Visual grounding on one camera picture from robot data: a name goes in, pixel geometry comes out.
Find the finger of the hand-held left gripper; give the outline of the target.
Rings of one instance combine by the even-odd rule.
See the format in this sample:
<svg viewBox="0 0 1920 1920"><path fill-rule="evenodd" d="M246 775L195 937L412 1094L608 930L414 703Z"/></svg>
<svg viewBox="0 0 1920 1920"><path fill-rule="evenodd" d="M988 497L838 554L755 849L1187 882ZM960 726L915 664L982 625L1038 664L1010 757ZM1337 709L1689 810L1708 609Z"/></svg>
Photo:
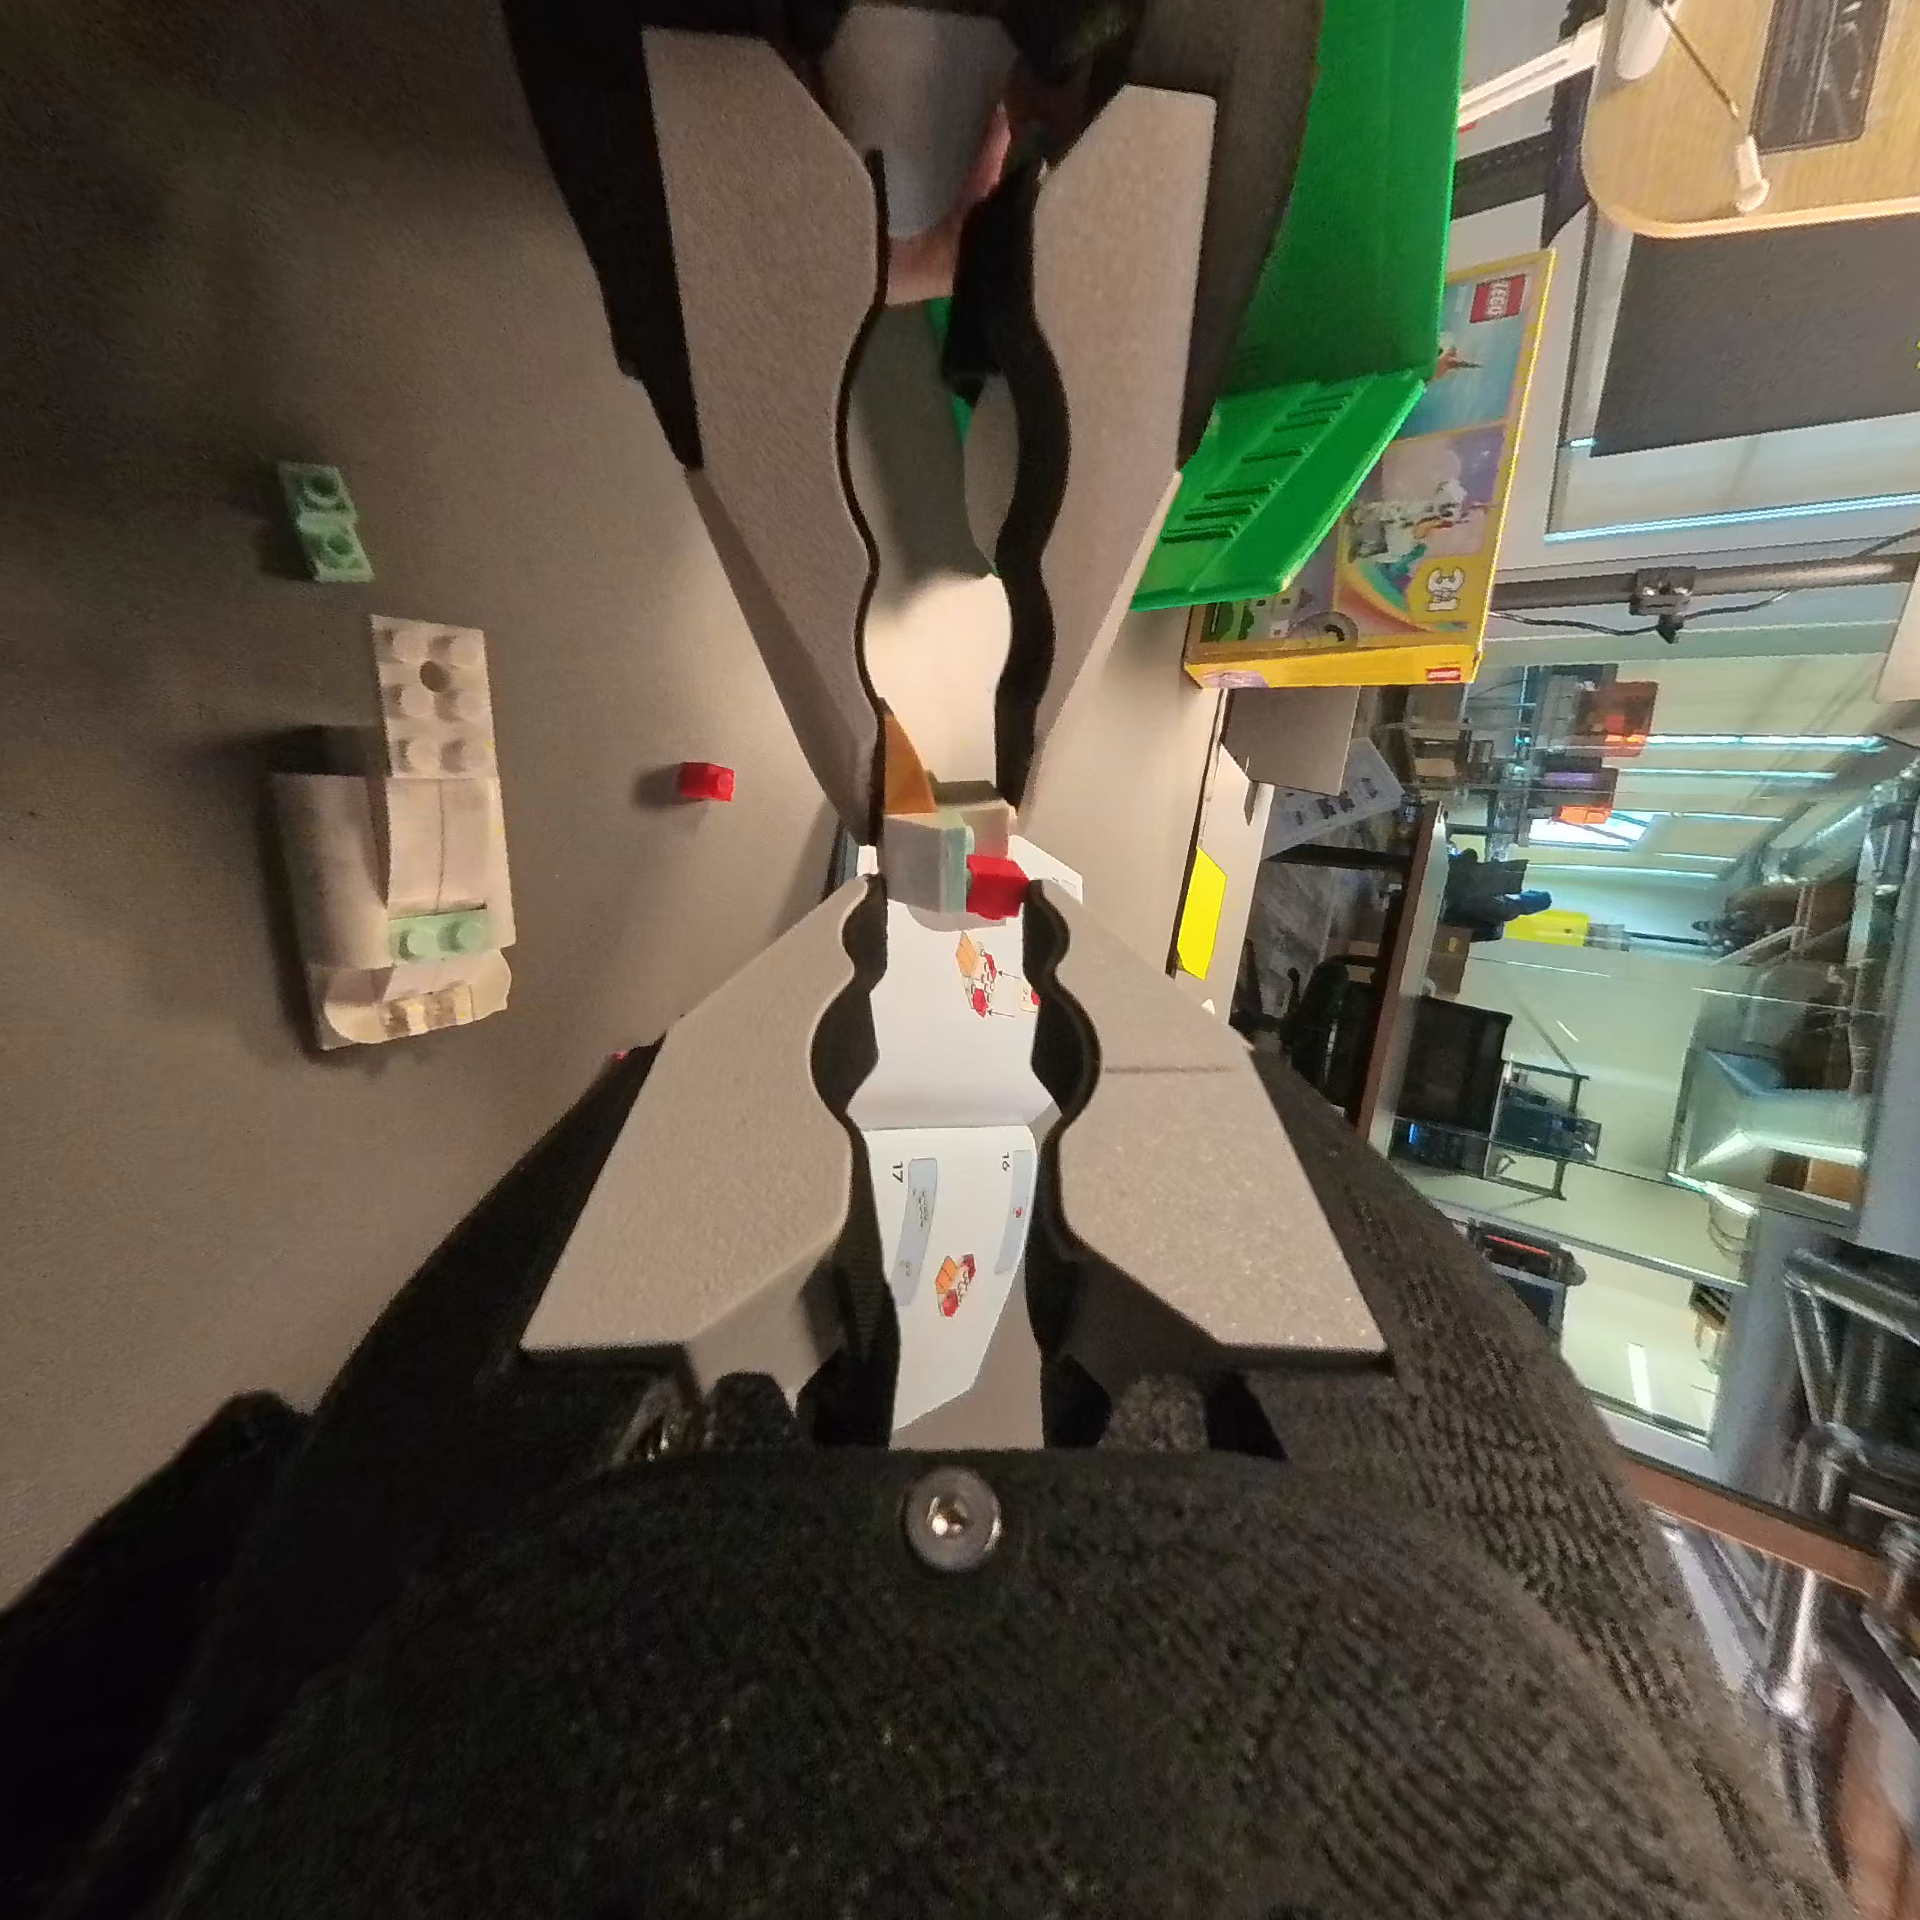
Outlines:
<svg viewBox="0 0 1920 1920"><path fill-rule="evenodd" d="M766 41L647 29L643 59L700 431L689 488L809 769L870 841L880 562L848 416L880 312L880 178Z"/></svg>
<svg viewBox="0 0 1920 1920"><path fill-rule="evenodd" d="M967 217L947 371L979 386L966 494L1010 614L992 741L1015 803L1180 486L1214 121L1204 94L1123 86Z"/></svg>

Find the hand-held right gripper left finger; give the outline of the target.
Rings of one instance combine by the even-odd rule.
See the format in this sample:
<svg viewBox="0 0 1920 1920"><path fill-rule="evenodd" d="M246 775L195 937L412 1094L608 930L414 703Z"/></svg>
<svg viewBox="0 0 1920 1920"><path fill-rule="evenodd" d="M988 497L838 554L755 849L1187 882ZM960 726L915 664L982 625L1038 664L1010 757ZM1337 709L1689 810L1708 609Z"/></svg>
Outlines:
<svg viewBox="0 0 1920 1920"><path fill-rule="evenodd" d="M851 1098L887 903L852 877L664 1035L519 1346L680 1376L814 1376L843 1343Z"/></svg>

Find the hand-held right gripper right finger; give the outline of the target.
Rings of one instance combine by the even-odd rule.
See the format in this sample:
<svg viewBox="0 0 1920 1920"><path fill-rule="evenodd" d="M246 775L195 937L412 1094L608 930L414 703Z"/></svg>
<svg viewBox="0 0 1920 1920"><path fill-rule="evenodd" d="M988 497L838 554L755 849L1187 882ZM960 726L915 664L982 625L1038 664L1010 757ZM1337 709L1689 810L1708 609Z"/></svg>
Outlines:
<svg viewBox="0 0 1920 1920"><path fill-rule="evenodd" d="M1386 1337L1248 1045L1071 890L1025 901L1050 1106L1042 1351L1083 1369L1370 1367Z"/></svg>

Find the small grey red lego assembly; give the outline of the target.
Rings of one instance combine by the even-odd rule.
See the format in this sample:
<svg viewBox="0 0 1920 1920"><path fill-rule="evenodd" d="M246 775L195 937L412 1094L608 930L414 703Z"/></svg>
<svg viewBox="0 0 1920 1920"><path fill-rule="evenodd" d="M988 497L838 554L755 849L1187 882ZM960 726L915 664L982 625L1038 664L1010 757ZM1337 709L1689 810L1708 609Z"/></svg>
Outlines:
<svg viewBox="0 0 1920 1920"><path fill-rule="evenodd" d="M1034 885L1015 854L1017 807L992 778L943 778L880 709L879 851L887 895L948 919L1014 921Z"/></svg>

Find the yellow lego box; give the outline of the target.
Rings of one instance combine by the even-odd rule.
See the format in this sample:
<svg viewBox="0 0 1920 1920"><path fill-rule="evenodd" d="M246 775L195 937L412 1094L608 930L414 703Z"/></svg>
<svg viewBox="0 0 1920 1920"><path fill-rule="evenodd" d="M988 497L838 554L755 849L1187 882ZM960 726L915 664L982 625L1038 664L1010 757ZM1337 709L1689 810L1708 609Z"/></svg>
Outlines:
<svg viewBox="0 0 1920 1920"><path fill-rule="evenodd" d="M1191 614L1188 678L1216 690L1478 678L1551 285L1551 248L1447 277L1431 376L1396 435L1283 587Z"/></svg>

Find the white lego assembly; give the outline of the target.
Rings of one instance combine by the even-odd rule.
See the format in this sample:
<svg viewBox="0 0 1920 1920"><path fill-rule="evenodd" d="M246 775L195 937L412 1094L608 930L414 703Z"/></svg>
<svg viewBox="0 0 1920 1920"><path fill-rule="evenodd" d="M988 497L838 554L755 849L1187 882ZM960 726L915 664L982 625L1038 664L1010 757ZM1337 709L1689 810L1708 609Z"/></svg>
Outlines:
<svg viewBox="0 0 1920 1920"><path fill-rule="evenodd" d="M372 614L375 719L271 782L315 1051L488 1022L516 943L488 637Z"/></svg>

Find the light green lego plate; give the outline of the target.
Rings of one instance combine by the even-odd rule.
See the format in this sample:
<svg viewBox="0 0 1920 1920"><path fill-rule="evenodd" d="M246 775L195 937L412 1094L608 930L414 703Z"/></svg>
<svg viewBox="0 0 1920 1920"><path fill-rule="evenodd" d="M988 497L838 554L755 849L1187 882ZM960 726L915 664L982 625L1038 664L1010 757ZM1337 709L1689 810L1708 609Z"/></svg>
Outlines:
<svg viewBox="0 0 1920 1920"><path fill-rule="evenodd" d="M371 585L375 567L343 467L278 461L280 497L305 575L313 585Z"/></svg>

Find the person's left hand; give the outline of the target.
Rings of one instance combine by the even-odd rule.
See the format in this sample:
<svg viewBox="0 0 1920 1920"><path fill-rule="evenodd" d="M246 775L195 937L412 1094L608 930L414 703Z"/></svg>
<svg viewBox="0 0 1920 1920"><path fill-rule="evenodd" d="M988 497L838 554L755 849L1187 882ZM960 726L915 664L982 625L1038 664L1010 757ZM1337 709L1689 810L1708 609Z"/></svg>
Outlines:
<svg viewBox="0 0 1920 1920"><path fill-rule="evenodd" d="M924 304L953 293L966 226L1000 184L1010 145L1010 113L998 103L947 209L919 230L890 238L887 304Z"/></svg>

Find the green plastic bin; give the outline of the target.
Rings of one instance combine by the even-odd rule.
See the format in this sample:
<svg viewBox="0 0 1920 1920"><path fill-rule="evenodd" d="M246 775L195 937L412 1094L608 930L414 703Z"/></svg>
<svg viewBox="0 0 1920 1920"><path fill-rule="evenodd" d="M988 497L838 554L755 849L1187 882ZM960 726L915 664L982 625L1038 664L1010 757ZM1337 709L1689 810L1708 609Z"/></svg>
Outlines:
<svg viewBox="0 0 1920 1920"><path fill-rule="evenodd" d="M1138 609L1281 591L1439 355L1463 2L1150 8L1136 78L1216 97L1183 483Z"/></svg>

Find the round wooden table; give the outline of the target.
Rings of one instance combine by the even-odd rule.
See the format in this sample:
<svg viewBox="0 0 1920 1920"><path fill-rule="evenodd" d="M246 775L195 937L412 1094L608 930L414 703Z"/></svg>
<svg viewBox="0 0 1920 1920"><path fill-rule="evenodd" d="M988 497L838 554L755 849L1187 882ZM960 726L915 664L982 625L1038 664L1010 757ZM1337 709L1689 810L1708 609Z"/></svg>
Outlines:
<svg viewBox="0 0 1920 1920"><path fill-rule="evenodd" d="M1662 240L1914 214L1919 5L1609 5L1582 174Z"/></svg>

